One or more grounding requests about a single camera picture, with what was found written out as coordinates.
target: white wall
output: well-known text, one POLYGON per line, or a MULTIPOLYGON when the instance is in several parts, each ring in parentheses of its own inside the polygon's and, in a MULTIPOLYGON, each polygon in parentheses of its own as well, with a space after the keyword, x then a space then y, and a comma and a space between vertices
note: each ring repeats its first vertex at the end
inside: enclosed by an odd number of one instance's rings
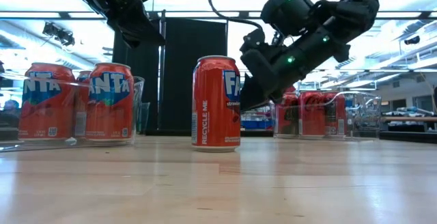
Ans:
MULTIPOLYGON (((424 74, 426 81, 434 88, 437 86, 437 73, 424 74)), ((382 101, 392 101, 406 99, 407 107, 413 106, 413 98, 418 96, 432 95, 431 90, 426 82, 417 83, 416 78, 405 78, 399 81, 400 87, 393 88, 393 81, 388 81, 389 85, 381 85, 378 91, 373 93, 382 97, 382 101)))

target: black partition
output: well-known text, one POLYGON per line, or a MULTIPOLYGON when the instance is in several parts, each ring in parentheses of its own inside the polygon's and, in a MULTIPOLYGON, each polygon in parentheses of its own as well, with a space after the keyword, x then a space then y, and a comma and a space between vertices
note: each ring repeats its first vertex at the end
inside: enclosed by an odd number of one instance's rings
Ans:
POLYGON ((134 76, 145 79, 142 102, 150 102, 147 130, 158 128, 158 62, 159 47, 141 43, 131 49, 123 42, 122 35, 115 33, 113 62, 130 66, 134 76))
POLYGON ((166 18, 165 32, 158 127, 190 132, 194 67, 200 57, 227 54, 227 24, 166 18))

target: red soda can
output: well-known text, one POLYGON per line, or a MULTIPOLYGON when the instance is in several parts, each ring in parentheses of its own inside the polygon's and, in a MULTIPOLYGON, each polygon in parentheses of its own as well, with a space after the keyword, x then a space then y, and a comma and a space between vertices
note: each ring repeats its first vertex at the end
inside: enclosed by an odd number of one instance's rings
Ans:
POLYGON ((235 60, 202 57, 193 73, 193 147, 206 152, 240 146, 240 72, 235 60))
POLYGON ((86 139, 127 141, 132 136, 133 76, 123 64, 99 63, 89 75, 86 139))
POLYGON ((90 74, 90 70, 80 71, 76 79, 76 83, 79 85, 74 99, 74 136, 76 138, 85 137, 90 74))
POLYGON ((18 138, 63 140, 72 136, 74 75, 57 64, 33 63, 26 71, 18 138))
POLYGON ((337 92, 324 93, 325 135, 344 136, 346 130, 346 99, 337 92))
POLYGON ((325 135, 324 96, 320 92, 303 92, 299 96, 299 134, 304 137, 325 135))
POLYGON ((282 103, 276 104, 275 109, 275 135, 278 138, 299 135, 298 97, 293 93, 284 93, 282 103))

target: clear plastic bin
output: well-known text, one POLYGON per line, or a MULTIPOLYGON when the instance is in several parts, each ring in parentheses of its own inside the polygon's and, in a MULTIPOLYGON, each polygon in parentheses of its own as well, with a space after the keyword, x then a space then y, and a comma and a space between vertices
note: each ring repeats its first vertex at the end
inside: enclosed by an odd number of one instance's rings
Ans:
MULTIPOLYGON (((123 128, 122 131, 113 131, 111 134, 108 133, 111 131, 109 126, 103 128, 104 126, 95 125, 94 130, 98 131, 98 136, 101 135, 101 130, 104 131, 104 135, 99 139, 95 139, 96 134, 94 134, 93 139, 89 139, 87 136, 88 128, 86 128, 80 136, 77 135, 78 130, 76 129, 76 124, 80 119, 77 118, 77 116, 79 116, 77 114, 78 108, 75 105, 81 88, 82 90, 85 90, 86 93, 86 89, 98 89, 98 86, 92 85, 90 87, 89 84, 84 83, 25 77, 22 75, 5 73, 1 73, 0 77, 2 78, 0 82, 0 152, 12 150, 43 150, 89 146, 132 145, 135 142, 135 136, 137 134, 137 119, 139 117, 139 111, 141 110, 141 96, 144 87, 144 79, 141 77, 134 76, 132 78, 132 90, 123 90, 123 92, 132 92, 132 120, 129 121, 131 124, 126 123, 126 120, 121 120, 119 122, 124 122, 126 128, 123 128), (33 96, 30 98, 29 94, 23 92, 26 81, 27 83, 32 81, 32 87, 35 86, 35 92, 38 92, 37 94, 32 94, 33 96), (62 102, 58 102, 58 100, 54 102, 50 101, 50 98, 59 94, 64 94, 63 92, 65 90, 67 90, 67 94, 65 95, 65 98, 60 99, 63 100, 62 102)), ((99 105, 101 105, 101 107, 103 107, 103 105, 106 107, 100 108, 99 110, 96 109, 94 113, 94 122, 96 124, 99 124, 100 121, 103 122, 100 124, 110 124, 110 122, 107 122, 110 117, 120 117, 120 114, 125 114, 126 112, 124 106, 118 107, 119 103, 113 101, 115 97, 115 95, 112 94, 112 92, 114 92, 114 87, 110 86, 110 90, 110 92, 105 94, 104 99, 98 99, 98 102, 96 101, 95 104, 88 103, 88 105, 85 105, 88 108, 90 105, 91 108, 98 107, 99 105)), ((89 112, 86 113, 85 117, 86 119, 83 120, 83 122, 89 122, 89 112)))
POLYGON ((379 96, 365 92, 308 93, 314 95, 305 98, 304 92, 293 94, 293 105, 270 103, 274 137, 341 141, 379 137, 379 96))

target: table surface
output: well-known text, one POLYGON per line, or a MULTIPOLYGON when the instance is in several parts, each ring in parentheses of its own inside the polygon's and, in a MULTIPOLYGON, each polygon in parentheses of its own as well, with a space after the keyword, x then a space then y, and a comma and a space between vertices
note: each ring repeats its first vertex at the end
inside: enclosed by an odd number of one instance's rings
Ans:
POLYGON ((0 223, 435 223, 437 146, 188 137, 0 153, 0 223))

